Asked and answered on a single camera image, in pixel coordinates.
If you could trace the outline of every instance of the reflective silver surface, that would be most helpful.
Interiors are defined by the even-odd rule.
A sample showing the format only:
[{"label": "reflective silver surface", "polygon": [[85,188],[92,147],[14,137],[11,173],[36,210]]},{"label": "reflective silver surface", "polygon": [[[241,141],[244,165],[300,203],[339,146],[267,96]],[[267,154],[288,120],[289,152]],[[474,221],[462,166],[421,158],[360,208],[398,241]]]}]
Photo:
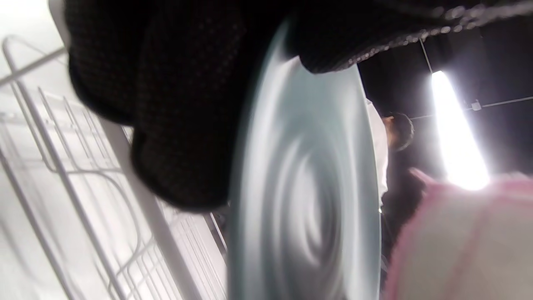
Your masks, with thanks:
[{"label": "reflective silver surface", "polygon": [[236,153],[229,299],[377,299],[380,221],[357,67],[312,75],[276,33]]}]

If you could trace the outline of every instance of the white fabric with pink trim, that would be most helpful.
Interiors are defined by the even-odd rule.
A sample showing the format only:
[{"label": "white fabric with pink trim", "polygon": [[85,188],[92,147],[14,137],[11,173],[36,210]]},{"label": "white fabric with pink trim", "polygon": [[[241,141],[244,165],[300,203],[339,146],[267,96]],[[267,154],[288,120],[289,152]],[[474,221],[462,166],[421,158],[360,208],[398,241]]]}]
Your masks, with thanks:
[{"label": "white fabric with pink trim", "polygon": [[398,238],[384,298],[532,299],[533,180],[506,176],[470,192],[421,179],[427,190]]}]

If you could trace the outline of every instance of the white wire rack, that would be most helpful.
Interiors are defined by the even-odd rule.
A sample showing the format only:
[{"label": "white wire rack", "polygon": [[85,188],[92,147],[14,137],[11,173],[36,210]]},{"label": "white wire rack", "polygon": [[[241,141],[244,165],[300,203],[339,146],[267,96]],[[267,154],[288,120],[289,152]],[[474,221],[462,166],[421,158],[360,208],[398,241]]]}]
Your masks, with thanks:
[{"label": "white wire rack", "polygon": [[78,102],[64,51],[13,36],[2,50],[0,298],[225,299],[213,216],[154,201],[127,162],[131,130]]}]

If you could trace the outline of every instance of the person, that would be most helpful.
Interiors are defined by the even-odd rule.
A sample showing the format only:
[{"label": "person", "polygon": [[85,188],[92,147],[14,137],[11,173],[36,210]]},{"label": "person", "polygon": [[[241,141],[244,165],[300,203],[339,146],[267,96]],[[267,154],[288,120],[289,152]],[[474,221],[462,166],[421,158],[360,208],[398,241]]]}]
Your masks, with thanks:
[{"label": "person", "polygon": [[388,190],[387,167],[389,165],[389,150],[402,151],[407,148],[414,137],[414,128],[411,119],[405,114],[388,113],[380,116],[374,104],[367,99],[368,118],[374,142],[374,155],[376,158],[377,190],[379,206],[383,205],[381,197]]}]

